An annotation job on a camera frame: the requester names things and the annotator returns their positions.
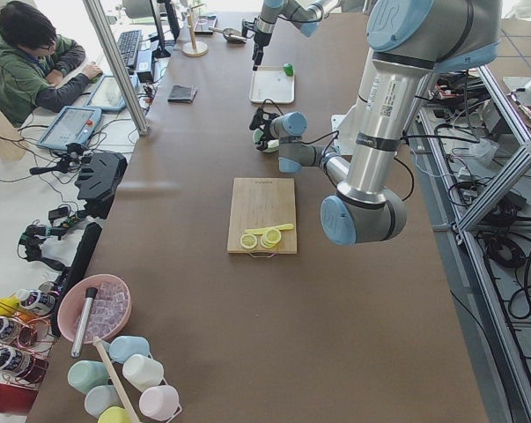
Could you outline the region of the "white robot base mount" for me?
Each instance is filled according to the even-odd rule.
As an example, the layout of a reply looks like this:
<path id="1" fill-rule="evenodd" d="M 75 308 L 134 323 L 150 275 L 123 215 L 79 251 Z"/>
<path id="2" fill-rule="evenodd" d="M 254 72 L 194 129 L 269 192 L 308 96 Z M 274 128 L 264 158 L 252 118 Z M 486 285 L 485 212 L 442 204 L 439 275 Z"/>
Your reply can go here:
<path id="1" fill-rule="evenodd" d="M 367 94 L 363 89 L 359 89 L 358 98 L 345 115 L 331 115 L 330 121 L 332 130 L 339 132 L 335 141 L 338 151 L 344 156 L 351 156 L 354 153 L 356 140 L 363 122 L 365 107 L 367 104 Z"/>

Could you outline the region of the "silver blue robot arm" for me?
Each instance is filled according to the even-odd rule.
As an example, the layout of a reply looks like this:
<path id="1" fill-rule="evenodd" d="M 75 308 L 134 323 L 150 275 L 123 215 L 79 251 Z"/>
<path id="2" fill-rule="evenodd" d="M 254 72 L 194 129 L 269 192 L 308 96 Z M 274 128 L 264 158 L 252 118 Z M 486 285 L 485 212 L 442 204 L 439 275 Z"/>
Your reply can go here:
<path id="1" fill-rule="evenodd" d="M 386 179 L 418 85 L 430 74 L 493 61 L 501 15 L 499 1 L 377 2 L 366 26 L 369 53 L 358 100 L 345 118 L 355 138 L 350 159 L 333 148 L 306 144 L 301 113 L 254 113 L 249 127 L 262 131 L 258 147 L 278 141 L 282 172 L 319 167 L 336 185 L 336 193 L 321 203 L 321 225 L 333 243 L 385 241 L 403 230 L 407 211 Z"/>
<path id="2" fill-rule="evenodd" d="M 319 23 L 341 4 L 341 1 L 314 1 L 303 7 L 293 0 L 265 0 L 258 17 L 252 21 L 243 19 L 241 24 L 243 37 L 253 32 L 253 71 L 262 64 L 264 49 L 270 43 L 278 19 L 292 23 L 302 34 L 310 37 Z"/>

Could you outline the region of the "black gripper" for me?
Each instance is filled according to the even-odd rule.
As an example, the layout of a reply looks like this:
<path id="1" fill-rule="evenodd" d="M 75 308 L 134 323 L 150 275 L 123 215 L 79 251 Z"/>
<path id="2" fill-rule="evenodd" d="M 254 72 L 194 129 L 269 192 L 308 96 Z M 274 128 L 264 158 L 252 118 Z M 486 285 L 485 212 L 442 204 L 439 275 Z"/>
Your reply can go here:
<path id="1" fill-rule="evenodd" d="M 262 18 L 255 18 L 253 21 L 242 20 L 242 35 L 246 38 L 249 33 L 253 34 L 254 49 L 253 71 L 257 71 L 262 63 L 262 51 L 269 45 L 269 22 Z"/>
<path id="2" fill-rule="evenodd" d="M 273 120 L 279 117 L 279 114 L 274 112 L 266 112 L 264 110 L 267 102 L 270 102 L 274 106 L 277 104 L 271 99 L 265 99 L 262 104 L 256 109 L 252 121 L 249 124 L 250 130 L 260 130 L 262 134 L 256 144 L 258 150 L 267 150 L 269 148 L 269 141 L 273 139 L 270 132 L 270 125 Z"/>

